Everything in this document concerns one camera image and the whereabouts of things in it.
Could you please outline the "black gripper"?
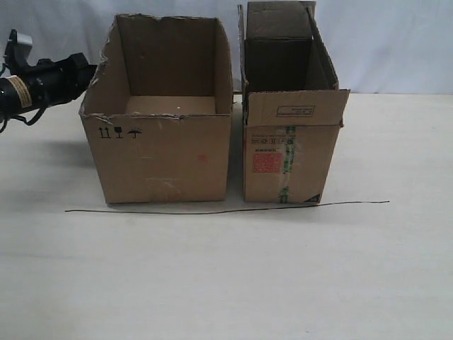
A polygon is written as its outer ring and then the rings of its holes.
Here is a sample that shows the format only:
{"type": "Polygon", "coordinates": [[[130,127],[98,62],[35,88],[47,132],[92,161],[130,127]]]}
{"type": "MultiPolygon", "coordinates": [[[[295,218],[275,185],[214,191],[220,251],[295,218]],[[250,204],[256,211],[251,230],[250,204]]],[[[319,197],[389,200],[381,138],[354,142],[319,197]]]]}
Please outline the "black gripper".
{"type": "Polygon", "coordinates": [[[60,61],[39,59],[35,76],[45,94],[48,106],[68,103],[87,90],[96,64],[90,64],[82,52],[74,53],[60,61]]]}

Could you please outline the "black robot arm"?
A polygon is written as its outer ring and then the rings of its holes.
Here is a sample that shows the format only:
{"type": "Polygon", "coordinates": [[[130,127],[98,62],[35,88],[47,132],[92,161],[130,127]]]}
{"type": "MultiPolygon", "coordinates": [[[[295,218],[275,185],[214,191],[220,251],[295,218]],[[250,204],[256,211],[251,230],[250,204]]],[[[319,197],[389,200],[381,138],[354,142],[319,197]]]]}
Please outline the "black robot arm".
{"type": "Polygon", "coordinates": [[[40,59],[35,66],[1,78],[1,131],[10,120],[36,124],[50,107],[69,103],[85,92],[96,72],[83,53],[60,61],[40,59]]]}

